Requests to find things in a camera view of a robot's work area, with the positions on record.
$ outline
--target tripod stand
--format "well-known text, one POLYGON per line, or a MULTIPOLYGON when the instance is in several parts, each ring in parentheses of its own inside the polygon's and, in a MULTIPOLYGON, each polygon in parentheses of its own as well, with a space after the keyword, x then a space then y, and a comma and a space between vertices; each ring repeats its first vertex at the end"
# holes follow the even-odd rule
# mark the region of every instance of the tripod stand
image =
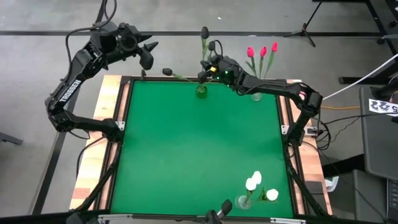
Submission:
POLYGON ((312 45, 312 47, 316 47, 315 43, 313 42, 313 40, 311 39, 310 35, 309 35, 308 32, 307 32, 307 27, 308 27, 308 25, 310 24, 310 22, 311 22, 312 18, 314 17, 315 13, 318 11, 319 6, 321 6, 321 4, 322 4, 322 2, 320 1, 319 4, 318 4, 318 6, 317 6, 317 8, 316 8, 315 11, 312 13, 310 19, 308 20, 308 22, 305 23, 305 24, 303 24, 303 27, 302 27, 300 30, 291 32, 291 33, 285 35, 284 37, 291 37, 291 36, 296 36, 296 35, 299 35, 299 36, 306 36, 307 39, 310 41, 310 44, 312 45))

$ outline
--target gray floor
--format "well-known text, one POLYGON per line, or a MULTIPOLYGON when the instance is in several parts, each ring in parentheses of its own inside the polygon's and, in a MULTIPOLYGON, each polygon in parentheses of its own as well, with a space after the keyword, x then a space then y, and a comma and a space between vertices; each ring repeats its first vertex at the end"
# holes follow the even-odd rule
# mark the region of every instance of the gray floor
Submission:
MULTIPOLYGON (((1 30, 67 30, 89 26, 95 19, 99 0, 61 1, 3 0, 0 3, 1 30)), ((383 22, 391 19, 384 1, 374 1, 383 22)), ((300 28, 316 4, 311 0, 119 0, 115 23, 128 22, 140 30, 291 31, 300 28)), ((324 3, 314 17, 311 31, 377 32, 364 4, 324 3)), ((362 77, 391 56, 387 45, 371 38, 313 38, 311 47, 303 38, 212 37, 223 43, 224 54, 237 61, 246 60, 247 46, 260 49, 279 42, 279 51, 269 76, 302 79, 324 96, 339 90, 340 76, 362 77)), ((70 38, 72 54, 87 37, 70 38)), ((200 71, 198 37, 151 38, 159 41, 153 51, 155 64, 149 75, 160 75, 161 68, 195 76, 200 71)), ((67 72, 64 37, 0 36, 0 131, 24 139, 22 146, 0 143, 0 217, 28 214, 45 169, 56 135, 47 119, 44 99, 67 72)), ((138 75, 138 59, 111 65, 84 83, 75 114, 92 117, 104 74, 138 75)), ((326 100, 325 106, 358 106, 358 89, 326 100)), ((322 120, 359 114, 359 110, 322 111, 322 120)), ((330 126, 332 132, 347 122, 330 126)), ((67 136, 44 212, 68 209, 75 181, 76 159, 83 140, 67 136)), ((361 124, 358 121, 339 135, 325 153, 344 159, 361 153, 361 124)))

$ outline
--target white flower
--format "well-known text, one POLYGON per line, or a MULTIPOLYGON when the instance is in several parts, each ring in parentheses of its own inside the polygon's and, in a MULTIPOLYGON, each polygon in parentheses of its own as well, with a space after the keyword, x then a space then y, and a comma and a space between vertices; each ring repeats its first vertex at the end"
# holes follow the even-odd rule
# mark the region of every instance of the white flower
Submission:
POLYGON ((267 191, 267 198, 270 201, 275 201, 278 198, 279 192, 275 189, 271 189, 267 191))
POLYGON ((260 171, 255 171, 251 178, 252 178, 253 181, 255 181, 256 184, 261 184, 261 173, 260 173, 260 171))
POLYGON ((256 182, 253 181, 252 178, 248 178, 247 181, 246 181, 246 189, 247 189, 248 191, 252 191, 252 190, 255 190, 256 187, 257 187, 256 182))

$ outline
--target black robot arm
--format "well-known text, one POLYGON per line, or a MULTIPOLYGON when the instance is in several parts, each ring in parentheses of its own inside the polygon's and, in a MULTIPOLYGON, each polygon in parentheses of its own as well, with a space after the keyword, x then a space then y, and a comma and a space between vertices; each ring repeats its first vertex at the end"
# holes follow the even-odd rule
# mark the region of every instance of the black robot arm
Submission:
POLYGON ((289 126, 286 141, 292 146, 300 146, 304 137, 304 127, 310 118, 320 111, 322 96, 304 83, 288 84, 282 80, 261 80, 245 72, 242 67, 228 56, 215 55, 208 61, 201 61, 204 71, 198 74, 199 82, 208 77, 219 80, 238 95, 269 93, 286 96, 293 100, 301 111, 293 125, 289 126))
POLYGON ((151 35, 142 35, 136 27, 125 23, 116 26, 109 22, 100 29, 92 30, 90 40, 74 56, 68 75, 45 100, 47 114, 55 129, 59 132, 73 129, 101 131, 109 141, 120 141, 122 132, 111 118, 102 121, 82 118, 64 107, 84 81, 94 77, 102 68, 107 70, 109 64, 139 55, 141 66, 149 70, 154 63, 150 52, 158 43, 144 44, 143 47, 139 47, 138 43, 150 37, 151 35))

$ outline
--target green surface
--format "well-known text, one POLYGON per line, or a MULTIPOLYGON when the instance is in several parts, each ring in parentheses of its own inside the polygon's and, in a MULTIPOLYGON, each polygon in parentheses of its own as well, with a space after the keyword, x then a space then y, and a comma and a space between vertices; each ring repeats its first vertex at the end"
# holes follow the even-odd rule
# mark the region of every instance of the green surface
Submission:
POLYGON ((293 217, 275 96, 255 102, 212 83, 201 99, 196 87, 134 82, 111 212, 205 215, 246 194, 259 170, 279 198, 229 216, 293 217))

